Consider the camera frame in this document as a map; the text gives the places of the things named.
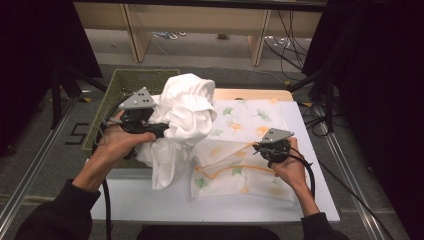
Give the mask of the black metal stand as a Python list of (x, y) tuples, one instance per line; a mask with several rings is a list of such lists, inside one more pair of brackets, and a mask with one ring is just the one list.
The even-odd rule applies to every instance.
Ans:
[(79, 98), (82, 94), (82, 90), (77, 83), (78, 80), (82, 80), (102, 92), (107, 90), (106, 85), (75, 68), (66, 65), (55, 68), (51, 75), (51, 96), (53, 104), (52, 129), (55, 129), (59, 125), (64, 115), (61, 104), (61, 90), (64, 90), (69, 98)]
[(305, 87), (308, 84), (312, 84), (312, 88), (309, 91), (309, 98), (313, 102), (323, 100), (325, 103), (325, 112), (323, 121), (328, 129), (329, 133), (334, 131), (333, 128), (333, 101), (334, 101), (334, 81), (330, 74), (324, 70), (318, 70), (305, 79), (301, 80), (294, 85), (287, 87), (290, 93), (294, 93), (297, 90)]

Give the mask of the person's right hand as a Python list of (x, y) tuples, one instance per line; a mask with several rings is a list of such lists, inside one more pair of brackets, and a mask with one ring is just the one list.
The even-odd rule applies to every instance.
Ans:
[(296, 193), (308, 190), (305, 167), (302, 163), (303, 156), (298, 150), (297, 139), (289, 137), (288, 142), (291, 145), (290, 156), (282, 163), (273, 163), (271, 168)]

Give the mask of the green woven basket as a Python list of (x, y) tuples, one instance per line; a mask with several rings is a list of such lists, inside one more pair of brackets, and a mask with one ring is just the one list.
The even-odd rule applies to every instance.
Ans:
[(133, 92), (146, 87), (151, 95), (160, 95), (167, 80), (180, 74), (178, 69), (117, 69), (91, 123), (83, 144), (87, 157), (92, 155), (94, 141), (100, 136), (98, 128), (107, 117), (117, 113), (117, 104)]

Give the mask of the black curtain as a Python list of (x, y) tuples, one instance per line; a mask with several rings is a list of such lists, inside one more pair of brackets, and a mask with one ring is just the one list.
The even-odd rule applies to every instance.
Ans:
[(424, 0), (327, 0), (303, 72), (321, 69), (410, 240), (424, 240)]
[(64, 70), (62, 84), (78, 72), (101, 70), (73, 0), (0, 0), (0, 154), (14, 144)]

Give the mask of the beige wooden desk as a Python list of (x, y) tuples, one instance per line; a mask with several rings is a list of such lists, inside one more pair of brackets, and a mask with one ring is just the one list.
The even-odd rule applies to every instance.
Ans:
[(122, 30), (129, 36), (134, 60), (144, 59), (151, 34), (159, 31), (244, 35), (254, 66), (260, 63), (264, 38), (292, 32), (296, 38), (314, 36), (319, 12), (240, 8), (162, 6), (106, 2), (74, 3), (86, 29)]

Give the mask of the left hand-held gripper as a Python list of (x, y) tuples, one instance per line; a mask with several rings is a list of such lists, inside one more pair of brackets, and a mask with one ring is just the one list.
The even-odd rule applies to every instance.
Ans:
[(123, 110), (120, 116), (121, 128), (130, 134), (153, 133), (157, 139), (164, 137), (169, 128), (166, 123), (150, 123), (154, 113), (155, 102), (146, 87), (134, 92), (123, 100), (118, 108)]

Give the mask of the person's left hand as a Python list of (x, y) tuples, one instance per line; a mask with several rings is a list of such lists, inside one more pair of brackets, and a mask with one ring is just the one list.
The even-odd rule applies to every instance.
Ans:
[(153, 142), (155, 139), (153, 133), (131, 134), (117, 124), (111, 125), (105, 130), (86, 166), (96, 172), (108, 173), (116, 168), (134, 147)]

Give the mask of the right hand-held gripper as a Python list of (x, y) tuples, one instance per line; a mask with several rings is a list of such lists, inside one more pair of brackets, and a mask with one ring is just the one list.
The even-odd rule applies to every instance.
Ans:
[(268, 161), (268, 167), (271, 167), (273, 163), (282, 163), (287, 159), (291, 149), (288, 138), (293, 135), (291, 131), (270, 128), (253, 148)]

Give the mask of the white garment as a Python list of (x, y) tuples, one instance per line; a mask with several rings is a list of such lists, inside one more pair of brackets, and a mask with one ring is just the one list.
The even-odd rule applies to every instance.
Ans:
[(213, 107), (215, 82), (194, 74), (170, 77), (150, 123), (166, 123), (164, 137), (138, 145), (136, 159), (152, 168), (152, 189), (162, 190), (179, 180), (190, 166), (190, 151), (211, 131), (217, 114)]

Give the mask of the leaf print mesh laundry bag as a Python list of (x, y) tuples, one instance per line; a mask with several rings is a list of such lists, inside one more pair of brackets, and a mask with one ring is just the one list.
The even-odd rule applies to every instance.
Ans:
[(291, 188), (254, 149), (268, 130), (287, 128), (276, 99), (216, 100), (212, 130), (193, 149), (194, 198), (254, 195), (291, 201)]

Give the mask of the aluminium floor rail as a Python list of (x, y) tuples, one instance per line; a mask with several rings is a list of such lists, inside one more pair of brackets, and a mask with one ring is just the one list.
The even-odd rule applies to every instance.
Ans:
[(342, 182), (345, 185), (345, 188), (350, 190), (352, 201), (363, 222), (369, 238), (371, 240), (393, 240), (391, 233), (369, 207), (368, 201), (366, 200), (363, 191), (360, 188), (350, 165), (348, 164), (345, 154), (335, 134), (333, 132), (328, 132), (324, 122), (321, 124), (321, 129), (325, 134), (326, 141), (340, 170)]
[(62, 132), (64, 125), (68, 121), (71, 111), (77, 102), (78, 98), (73, 97), (65, 104), (62, 111), (62, 118), (59, 120), (55, 128), (49, 130), (47, 137), (31, 161), (31, 164), (27, 168), (18, 186), (15, 188), (15, 191), (8, 198), (3, 211), (0, 213), (0, 238), (2, 238), (7, 233), (24, 201), (26, 194), (29, 192), (34, 181), (41, 172), (48, 156), (50, 155)]

